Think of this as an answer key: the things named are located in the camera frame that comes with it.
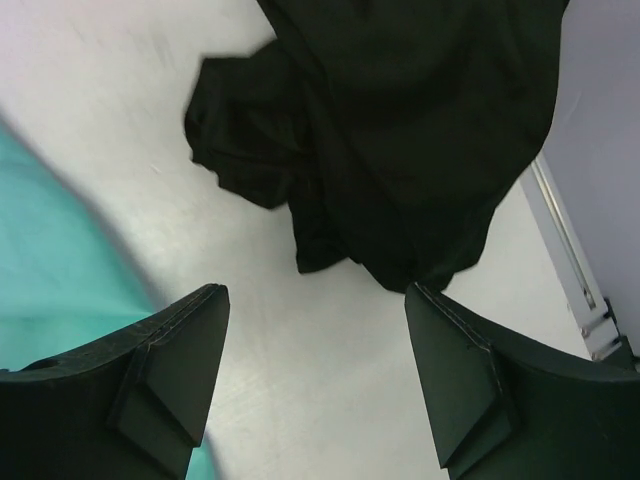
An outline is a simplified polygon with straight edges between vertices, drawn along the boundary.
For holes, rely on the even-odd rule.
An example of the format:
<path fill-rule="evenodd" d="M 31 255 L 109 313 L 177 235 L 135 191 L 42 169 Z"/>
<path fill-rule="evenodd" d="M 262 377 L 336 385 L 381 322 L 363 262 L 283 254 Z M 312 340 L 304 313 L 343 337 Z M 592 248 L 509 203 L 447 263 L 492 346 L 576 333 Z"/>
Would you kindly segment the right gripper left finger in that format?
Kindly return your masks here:
<path fill-rule="evenodd" d="M 229 323 L 207 284 L 165 310 L 1 375 L 5 479 L 183 479 Z"/>

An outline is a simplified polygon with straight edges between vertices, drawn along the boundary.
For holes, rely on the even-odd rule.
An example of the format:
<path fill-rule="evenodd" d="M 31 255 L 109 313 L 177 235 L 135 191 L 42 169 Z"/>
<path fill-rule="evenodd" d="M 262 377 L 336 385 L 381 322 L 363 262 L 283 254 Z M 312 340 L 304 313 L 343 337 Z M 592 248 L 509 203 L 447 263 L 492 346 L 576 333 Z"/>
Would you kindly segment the black t shirt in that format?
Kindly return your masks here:
<path fill-rule="evenodd" d="M 444 290 L 541 151 L 563 1 L 264 1 L 275 36 L 203 60 L 184 116 L 219 186 L 291 212 L 302 274 L 344 259 Z"/>

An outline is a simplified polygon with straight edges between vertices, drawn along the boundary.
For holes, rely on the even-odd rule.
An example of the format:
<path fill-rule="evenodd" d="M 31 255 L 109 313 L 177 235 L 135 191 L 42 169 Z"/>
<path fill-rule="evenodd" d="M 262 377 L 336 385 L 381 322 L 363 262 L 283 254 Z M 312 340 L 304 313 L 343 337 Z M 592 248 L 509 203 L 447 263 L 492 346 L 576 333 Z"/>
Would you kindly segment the teal t shirt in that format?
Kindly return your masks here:
<path fill-rule="evenodd" d="M 1 375 L 165 309 L 155 307 L 136 271 L 84 204 L 3 129 Z M 183 479 L 214 475 L 204 432 Z"/>

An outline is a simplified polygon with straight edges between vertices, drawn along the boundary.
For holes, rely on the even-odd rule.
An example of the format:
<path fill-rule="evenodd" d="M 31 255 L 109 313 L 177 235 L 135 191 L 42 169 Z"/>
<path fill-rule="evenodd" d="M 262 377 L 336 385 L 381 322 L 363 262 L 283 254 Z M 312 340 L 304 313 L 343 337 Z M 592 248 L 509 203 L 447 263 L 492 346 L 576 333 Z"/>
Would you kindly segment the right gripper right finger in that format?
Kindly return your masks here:
<path fill-rule="evenodd" d="M 410 340 L 453 479 L 635 479 L 639 375 L 564 353 L 415 284 Z"/>

